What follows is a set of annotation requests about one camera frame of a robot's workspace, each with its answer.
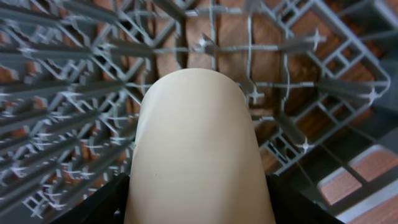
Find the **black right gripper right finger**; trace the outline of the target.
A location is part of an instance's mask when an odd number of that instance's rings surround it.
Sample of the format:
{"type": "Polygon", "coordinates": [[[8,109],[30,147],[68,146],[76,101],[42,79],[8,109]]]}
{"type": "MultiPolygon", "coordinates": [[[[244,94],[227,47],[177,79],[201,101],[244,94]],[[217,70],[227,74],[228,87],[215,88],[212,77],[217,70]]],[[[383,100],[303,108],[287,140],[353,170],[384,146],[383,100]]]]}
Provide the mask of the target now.
{"type": "Polygon", "coordinates": [[[343,224],[304,195],[283,184],[275,174],[266,175],[276,224],[343,224]]]}

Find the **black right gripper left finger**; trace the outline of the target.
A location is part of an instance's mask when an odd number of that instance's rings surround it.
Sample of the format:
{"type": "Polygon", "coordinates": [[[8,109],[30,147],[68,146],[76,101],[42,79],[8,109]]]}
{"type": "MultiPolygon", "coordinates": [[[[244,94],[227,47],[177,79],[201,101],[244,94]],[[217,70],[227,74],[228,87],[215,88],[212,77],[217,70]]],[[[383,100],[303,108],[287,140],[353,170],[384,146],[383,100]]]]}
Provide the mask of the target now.
{"type": "Polygon", "coordinates": [[[51,224],[123,224],[130,176],[121,173],[51,224]]]}

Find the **white cup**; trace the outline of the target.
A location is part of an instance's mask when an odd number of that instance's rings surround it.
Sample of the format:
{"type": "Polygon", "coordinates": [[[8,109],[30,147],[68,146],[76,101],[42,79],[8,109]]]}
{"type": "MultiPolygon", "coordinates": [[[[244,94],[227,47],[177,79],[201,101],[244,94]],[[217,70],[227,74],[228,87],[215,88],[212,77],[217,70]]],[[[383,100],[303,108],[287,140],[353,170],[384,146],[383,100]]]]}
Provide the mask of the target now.
{"type": "Polygon", "coordinates": [[[274,223],[240,87],[203,68],[156,81],[141,104],[126,223],[274,223]]]}

